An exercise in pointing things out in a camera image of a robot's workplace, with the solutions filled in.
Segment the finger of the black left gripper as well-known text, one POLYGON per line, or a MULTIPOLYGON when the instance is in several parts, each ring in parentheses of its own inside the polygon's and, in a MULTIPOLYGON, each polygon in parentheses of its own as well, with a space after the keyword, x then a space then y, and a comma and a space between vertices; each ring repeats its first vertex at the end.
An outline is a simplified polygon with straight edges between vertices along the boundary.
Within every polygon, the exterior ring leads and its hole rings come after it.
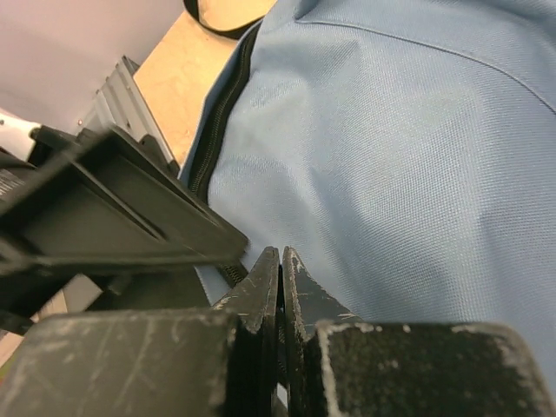
POLYGON ((232 263, 246 247, 119 129, 71 143, 1 204, 5 274, 142 274, 232 263))

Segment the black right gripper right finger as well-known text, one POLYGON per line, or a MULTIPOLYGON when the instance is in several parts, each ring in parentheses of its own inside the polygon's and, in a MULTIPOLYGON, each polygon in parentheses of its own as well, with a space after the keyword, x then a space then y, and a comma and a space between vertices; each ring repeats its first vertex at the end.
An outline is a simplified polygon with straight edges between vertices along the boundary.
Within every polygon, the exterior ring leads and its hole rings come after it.
POLYGON ((293 416, 552 416, 520 336, 492 323, 372 323, 340 304, 293 248, 282 258, 293 416))

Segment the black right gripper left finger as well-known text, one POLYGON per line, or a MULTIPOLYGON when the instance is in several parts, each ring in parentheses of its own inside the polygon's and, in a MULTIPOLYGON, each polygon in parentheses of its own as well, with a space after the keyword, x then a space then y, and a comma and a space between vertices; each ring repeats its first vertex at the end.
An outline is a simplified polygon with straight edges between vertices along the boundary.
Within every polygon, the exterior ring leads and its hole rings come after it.
POLYGON ((17 350, 4 416, 271 416, 280 255, 212 308, 51 316, 17 350))

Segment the blue student backpack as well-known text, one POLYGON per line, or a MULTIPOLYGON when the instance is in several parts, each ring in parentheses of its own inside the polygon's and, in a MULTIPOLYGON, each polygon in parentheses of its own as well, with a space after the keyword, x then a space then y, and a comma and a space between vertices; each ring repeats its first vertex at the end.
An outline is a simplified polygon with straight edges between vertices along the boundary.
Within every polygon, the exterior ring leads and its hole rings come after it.
POLYGON ((181 178, 371 321, 555 330, 555 4, 278 1, 181 178))

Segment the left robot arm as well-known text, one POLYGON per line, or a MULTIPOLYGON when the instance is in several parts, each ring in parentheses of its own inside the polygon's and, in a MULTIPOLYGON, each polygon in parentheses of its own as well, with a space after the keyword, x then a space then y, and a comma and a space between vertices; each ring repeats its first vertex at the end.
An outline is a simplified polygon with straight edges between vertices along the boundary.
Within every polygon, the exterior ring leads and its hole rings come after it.
POLYGON ((3 275, 115 275, 238 261, 246 237, 119 128, 77 137, 1 116, 3 275))

